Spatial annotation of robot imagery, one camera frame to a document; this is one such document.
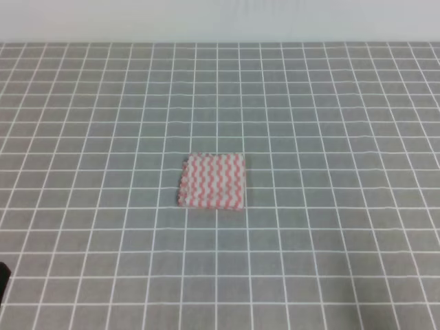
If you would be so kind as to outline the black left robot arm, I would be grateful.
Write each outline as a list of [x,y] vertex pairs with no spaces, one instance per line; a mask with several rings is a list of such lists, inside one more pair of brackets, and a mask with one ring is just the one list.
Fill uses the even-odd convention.
[[4,262],[0,262],[0,304],[3,302],[11,273],[10,268]]

